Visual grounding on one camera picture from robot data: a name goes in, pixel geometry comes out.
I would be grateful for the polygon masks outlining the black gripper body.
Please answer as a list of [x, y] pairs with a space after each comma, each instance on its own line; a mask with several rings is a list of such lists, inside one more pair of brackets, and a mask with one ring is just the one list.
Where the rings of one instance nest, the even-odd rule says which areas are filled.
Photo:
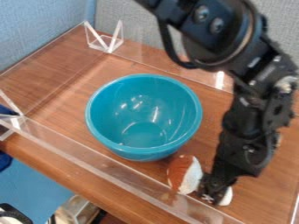
[[257, 177], [280, 144], [280, 133], [261, 133], [245, 139], [228, 130], [218, 134], [218, 146], [210, 174]]

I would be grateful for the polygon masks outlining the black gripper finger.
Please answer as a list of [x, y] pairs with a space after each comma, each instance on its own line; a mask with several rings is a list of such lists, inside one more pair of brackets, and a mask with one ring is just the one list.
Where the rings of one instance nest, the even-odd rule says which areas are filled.
[[228, 205], [232, 201], [232, 185], [237, 178], [232, 175], [204, 173], [197, 187], [197, 196], [212, 205]]

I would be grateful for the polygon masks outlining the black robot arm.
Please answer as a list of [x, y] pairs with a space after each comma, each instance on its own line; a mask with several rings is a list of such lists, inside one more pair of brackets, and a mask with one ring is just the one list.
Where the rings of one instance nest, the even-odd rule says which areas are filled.
[[186, 69], [220, 70], [233, 80], [212, 169], [197, 190], [220, 205], [237, 178], [256, 177], [276, 152], [278, 129], [294, 118], [297, 66], [266, 36], [266, 19], [249, 0], [133, 1], [154, 15], [170, 60]]

